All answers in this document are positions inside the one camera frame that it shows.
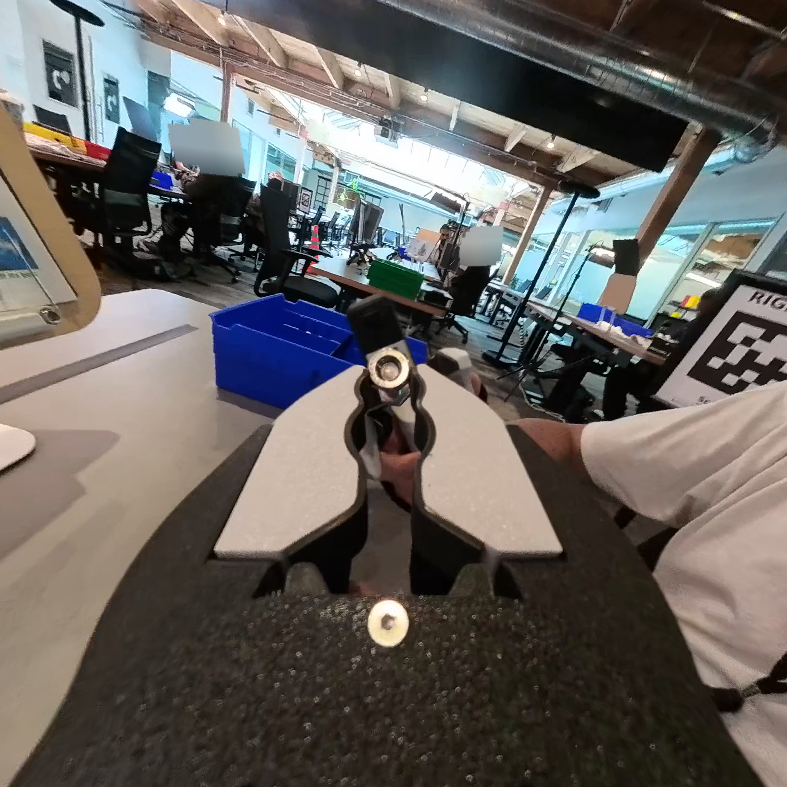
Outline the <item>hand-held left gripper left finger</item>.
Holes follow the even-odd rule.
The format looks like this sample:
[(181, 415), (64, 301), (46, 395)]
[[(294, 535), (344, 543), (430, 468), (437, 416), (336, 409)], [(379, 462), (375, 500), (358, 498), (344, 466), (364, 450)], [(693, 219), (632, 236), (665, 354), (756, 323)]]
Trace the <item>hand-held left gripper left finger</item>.
[(352, 366), (294, 402), (271, 425), (213, 556), (312, 564), (332, 594), (346, 594), (368, 538), (366, 433)]

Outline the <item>silver hex nut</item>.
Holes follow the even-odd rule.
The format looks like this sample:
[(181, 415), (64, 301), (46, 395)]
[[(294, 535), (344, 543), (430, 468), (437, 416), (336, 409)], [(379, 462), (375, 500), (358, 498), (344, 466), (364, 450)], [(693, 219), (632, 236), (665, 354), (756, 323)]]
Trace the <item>silver hex nut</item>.
[(392, 398), (408, 389), (411, 367), (408, 354), (394, 346), (379, 349), (368, 358), (372, 385)]

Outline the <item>silver hex bolt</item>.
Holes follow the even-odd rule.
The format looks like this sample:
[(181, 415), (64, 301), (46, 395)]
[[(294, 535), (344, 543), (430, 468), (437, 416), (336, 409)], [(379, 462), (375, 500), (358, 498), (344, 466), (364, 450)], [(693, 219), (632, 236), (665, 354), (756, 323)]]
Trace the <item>silver hex bolt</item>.
[(393, 407), (399, 407), (409, 399), (410, 375), (407, 358), (392, 353), (377, 360), (370, 370), (371, 381), (381, 400)]

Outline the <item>blue plastic bin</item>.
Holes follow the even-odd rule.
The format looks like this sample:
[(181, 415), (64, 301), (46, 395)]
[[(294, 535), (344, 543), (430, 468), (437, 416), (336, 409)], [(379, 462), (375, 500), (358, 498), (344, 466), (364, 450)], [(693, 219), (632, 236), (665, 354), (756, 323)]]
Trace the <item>blue plastic bin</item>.
[(598, 304), (591, 304), (589, 302), (583, 303), (576, 317), (589, 323), (606, 323), (629, 338), (640, 337), (643, 339), (651, 339), (654, 336), (653, 330), (618, 315), (614, 309)]
[(346, 314), (281, 294), (213, 312), (216, 386), (285, 410), (323, 385), (346, 396), (366, 356)]

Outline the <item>person's right forearm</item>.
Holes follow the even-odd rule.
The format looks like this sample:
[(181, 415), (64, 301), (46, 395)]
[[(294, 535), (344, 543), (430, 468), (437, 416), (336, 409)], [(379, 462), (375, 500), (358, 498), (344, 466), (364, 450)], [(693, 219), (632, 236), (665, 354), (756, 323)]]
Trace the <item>person's right forearm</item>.
[(585, 425), (538, 418), (517, 419), (512, 425), (524, 432), (552, 461), (571, 468), (578, 476), (589, 480), (582, 457)]

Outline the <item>person's right hand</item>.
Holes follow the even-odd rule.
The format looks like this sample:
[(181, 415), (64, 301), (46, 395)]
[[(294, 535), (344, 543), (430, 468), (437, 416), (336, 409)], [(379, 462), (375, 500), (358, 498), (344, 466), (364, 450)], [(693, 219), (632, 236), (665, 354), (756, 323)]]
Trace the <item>person's right hand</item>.
[(410, 444), (398, 425), (394, 425), (379, 449), (380, 483), (389, 499), (410, 512), (420, 453)]

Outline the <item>stack of green bins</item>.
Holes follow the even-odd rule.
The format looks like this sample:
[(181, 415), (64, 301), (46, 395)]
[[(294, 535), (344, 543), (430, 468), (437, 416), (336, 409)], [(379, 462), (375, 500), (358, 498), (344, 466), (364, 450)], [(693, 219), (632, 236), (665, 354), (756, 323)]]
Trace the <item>stack of green bins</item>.
[(368, 285), (407, 300), (417, 300), (425, 275), (403, 264), (385, 259), (372, 261), (367, 272)]

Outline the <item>computer monitor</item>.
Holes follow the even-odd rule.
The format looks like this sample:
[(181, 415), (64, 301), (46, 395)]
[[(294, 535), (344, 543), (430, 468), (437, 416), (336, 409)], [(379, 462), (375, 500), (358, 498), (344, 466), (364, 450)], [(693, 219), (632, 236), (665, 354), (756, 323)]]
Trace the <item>computer monitor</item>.
[(351, 246), (376, 246), (379, 226), (384, 210), (380, 205), (360, 200), (349, 224), (348, 238)]

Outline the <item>white t-shirt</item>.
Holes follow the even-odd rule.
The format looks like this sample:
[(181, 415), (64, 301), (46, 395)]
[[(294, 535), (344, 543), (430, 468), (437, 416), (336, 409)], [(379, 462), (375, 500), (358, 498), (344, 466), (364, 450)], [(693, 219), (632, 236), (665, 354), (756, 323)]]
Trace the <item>white t-shirt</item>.
[(709, 688), (750, 689), (786, 647), (786, 384), (586, 426), (597, 487), (677, 529), (653, 571)]

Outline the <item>black ceiling screen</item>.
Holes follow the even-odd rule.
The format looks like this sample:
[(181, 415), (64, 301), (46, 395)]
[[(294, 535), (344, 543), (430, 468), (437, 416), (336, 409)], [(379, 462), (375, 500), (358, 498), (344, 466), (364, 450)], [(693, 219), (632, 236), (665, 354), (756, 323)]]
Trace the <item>black ceiling screen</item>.
[(662, 170), (689, 126), (382, 2), (209, 5), (638, 168)]

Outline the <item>white board stand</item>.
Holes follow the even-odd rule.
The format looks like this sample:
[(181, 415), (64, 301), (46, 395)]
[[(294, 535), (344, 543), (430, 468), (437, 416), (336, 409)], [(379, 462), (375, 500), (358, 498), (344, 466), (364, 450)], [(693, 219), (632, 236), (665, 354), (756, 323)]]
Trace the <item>white board stand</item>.
[(1, 424), (1, 472), (28, 457), (36, 447), (36, 438), (21, 428)]

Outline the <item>black framed marker sign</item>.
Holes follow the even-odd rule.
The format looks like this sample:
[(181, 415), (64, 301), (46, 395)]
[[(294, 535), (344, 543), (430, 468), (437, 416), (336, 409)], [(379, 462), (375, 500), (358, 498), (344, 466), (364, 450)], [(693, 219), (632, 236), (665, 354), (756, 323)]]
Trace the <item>black framed marker sign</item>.
[(682, 408), (785, 379), (785, 278), (738, 271), (671, 350), (649, 396)]

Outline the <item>wooden instruction board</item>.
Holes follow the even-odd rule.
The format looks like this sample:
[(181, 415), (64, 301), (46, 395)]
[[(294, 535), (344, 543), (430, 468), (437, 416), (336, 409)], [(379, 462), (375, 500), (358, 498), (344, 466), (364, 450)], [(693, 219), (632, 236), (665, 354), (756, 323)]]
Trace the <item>wooden instruction board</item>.
[(102, 290), (22, 128), (1, 109), (1, 348), (86, 328)]

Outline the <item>wooden support post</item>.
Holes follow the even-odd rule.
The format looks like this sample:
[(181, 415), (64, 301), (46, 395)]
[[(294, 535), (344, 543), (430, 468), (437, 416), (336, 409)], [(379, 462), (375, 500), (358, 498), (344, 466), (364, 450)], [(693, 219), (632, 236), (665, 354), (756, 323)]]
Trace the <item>wooden support post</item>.
[(721, 139), (722, 135), (717, 130), (701, 127), (684, 148), (635, 236), (639, 268), (642, 268), (655, 249), (657, 241), (674, 218)]

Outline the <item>silver ventilation duct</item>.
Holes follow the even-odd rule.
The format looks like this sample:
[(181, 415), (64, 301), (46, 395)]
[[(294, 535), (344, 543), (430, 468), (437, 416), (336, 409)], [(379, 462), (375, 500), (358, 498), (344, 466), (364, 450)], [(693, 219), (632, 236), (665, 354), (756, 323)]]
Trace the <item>silver ventilation duct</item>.
[(508, 54), (721, 132), (762, 155), (785, 136), (785, 103), (736, 77), (690, 67), (538, 2), (382, 1)]

